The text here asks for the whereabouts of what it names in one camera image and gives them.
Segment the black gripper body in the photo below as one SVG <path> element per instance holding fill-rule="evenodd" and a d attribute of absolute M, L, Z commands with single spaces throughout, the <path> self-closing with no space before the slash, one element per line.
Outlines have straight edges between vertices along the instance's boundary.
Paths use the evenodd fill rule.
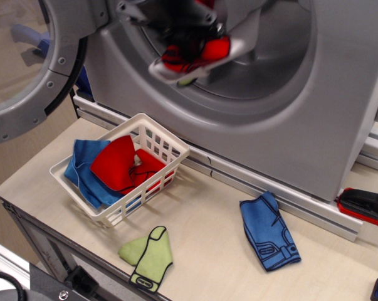
<path fill-rule="evenodd" d="M 120 1 L 116 11 L 134 25 L 158 32 L 168 46 L 177 46 L 185 60 L 200 55 L 206 42 L 223 36 L 212 1 Z"/>

